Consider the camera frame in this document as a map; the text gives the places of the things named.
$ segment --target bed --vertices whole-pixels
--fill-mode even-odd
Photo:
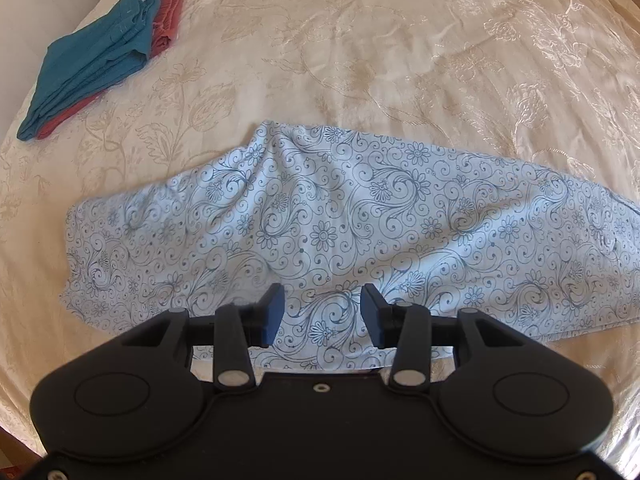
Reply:
[[[82,197],[196,166],[274,119],[532,160],[637,202],[639,30],[631,0],[184,0],[174,46],[46,140],[15,139],[29,95],[0,147],[0,424],[42,452],[34,386],[109,337],[58,299]],[[609,385],[599,454],[632,478],[640,324],[588,328],[548,344]]]

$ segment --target teal folded cloth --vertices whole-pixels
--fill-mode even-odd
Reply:
[[[151,54],[160,0],[119,0],[106,15],[49,45],[17,137],[28,140],[50,118],[140,70]]]

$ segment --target stack of folded clothes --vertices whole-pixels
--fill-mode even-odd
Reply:
[[[142,69],[177,34],[182,0],[119,0],[105,16],[49,45],[18,139],[47,137],[106,89]]]

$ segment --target white wall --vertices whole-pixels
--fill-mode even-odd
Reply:
[[[35,82],[49,43],[98,0],[0,0],[0,140]]]

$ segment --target light blue fabric with floral print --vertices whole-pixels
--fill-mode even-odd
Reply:
[[[209,164],[85,200],[66,243],[63,302],[113,333],[282,282],[276,342],[251,350],[265,367],[388,365],[358,312],[367,282],[388,301],[441,316],[472,306],[538,339],[639,316],[631,202],[529,162],[329,126],[265,122]]]

